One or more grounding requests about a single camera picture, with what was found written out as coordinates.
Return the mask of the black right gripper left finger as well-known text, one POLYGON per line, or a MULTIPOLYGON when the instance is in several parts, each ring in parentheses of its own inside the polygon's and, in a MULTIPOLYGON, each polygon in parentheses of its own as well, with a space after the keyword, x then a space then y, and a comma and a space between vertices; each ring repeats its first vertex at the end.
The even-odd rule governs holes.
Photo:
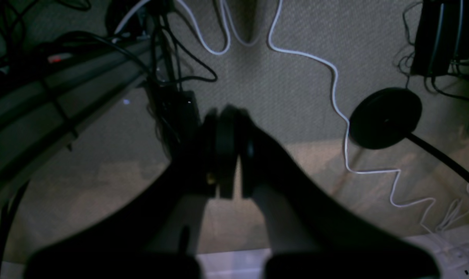
POLYGON ((209 144, 217 110, 212 109, 195 136, 183 145, 167 169, 137 198, 98 224, 36 252, 27 279, 200 279, 201 267, 187 246, 192 226, 177 230, 171 252, 153 252, 182 198, 193 195, 203 208, 215 191, 206 181, 209 144))

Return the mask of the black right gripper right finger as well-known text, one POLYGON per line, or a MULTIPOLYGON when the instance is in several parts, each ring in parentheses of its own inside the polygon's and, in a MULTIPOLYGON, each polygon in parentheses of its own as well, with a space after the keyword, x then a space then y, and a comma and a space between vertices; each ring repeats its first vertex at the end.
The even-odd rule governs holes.
POLYGON ((265 279, 438 279, 434 258, 351 213, 318 187, 245 109, 236 117, 242 194, 264 215, 265 279))

